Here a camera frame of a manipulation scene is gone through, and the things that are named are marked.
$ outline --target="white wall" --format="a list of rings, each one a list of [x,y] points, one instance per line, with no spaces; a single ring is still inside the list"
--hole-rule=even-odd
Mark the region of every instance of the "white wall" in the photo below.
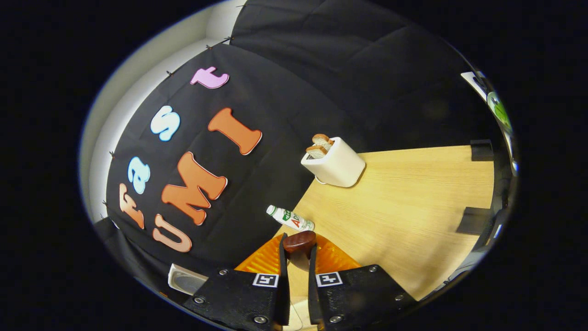
[[[92,222],[107,215],[106,179],[126,124],[161,81],[186,61],[231,35],[246,0],[206,8],[163,31],[133,53],[111,76],[92,106],[83,132],[79,176]]]

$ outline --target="bottle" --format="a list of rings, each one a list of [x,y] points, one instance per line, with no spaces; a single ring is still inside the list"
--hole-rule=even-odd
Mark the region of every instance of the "bottle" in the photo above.
[[[310,220],[305,220],[295,213],[285,210],[284,208],[277,208],[276,206],[270,205],[266,210],[267,214],[272,216],[274,220],[284,224],[285,226],[291,227],[297,231],[314,230],[315,224]]]

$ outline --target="black bracket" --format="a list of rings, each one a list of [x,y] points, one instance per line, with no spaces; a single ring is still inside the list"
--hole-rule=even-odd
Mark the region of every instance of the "black bracket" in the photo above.
[[[490,209],[466,207],[456,232],[481,234],[491,219]]]
[[[279,246],[280,275],[218,270],[183,306],[236,330],[273,331],[288,325],[290,286],[283,249],[286,237],[284,234]]]
[[[326,331],[371,330],[416,304],[386,271],[371,266],[315,274],[316,246],[310,253],[310,322]]]
[[[472,161],[493,161],[494,152],[489,139],[470,140],[472,146]]]

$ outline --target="table surface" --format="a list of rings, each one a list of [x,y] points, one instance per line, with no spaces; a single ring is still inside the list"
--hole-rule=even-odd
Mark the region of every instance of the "table surface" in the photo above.
[[[382,266],[420,300],[478,240],[456,232],[465,207],[490,208],[493,162],[471,155],[469,145],[361,153],[366,168],[353,187],[315,180],[294,212],[361,265]],[[276,235],[284,232],[297,233],[282,226]],[[289,264],[288,276],[296,314],[284,330],[316,329],[308,319],[308,273]]]

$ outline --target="pink letter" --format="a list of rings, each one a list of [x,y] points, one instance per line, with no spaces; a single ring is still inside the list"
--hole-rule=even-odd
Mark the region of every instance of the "pink letter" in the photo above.
[[[206,88],[219,88],[226,84],[229,81],[228,74],[222,74],[220,77],[217,77],[212,74],[212,72],[216,70],[215,67],[210,67],[206,70],[198,69],[192,77],[192,81],[190,84],[194,85],[197,82],[204,85]]]

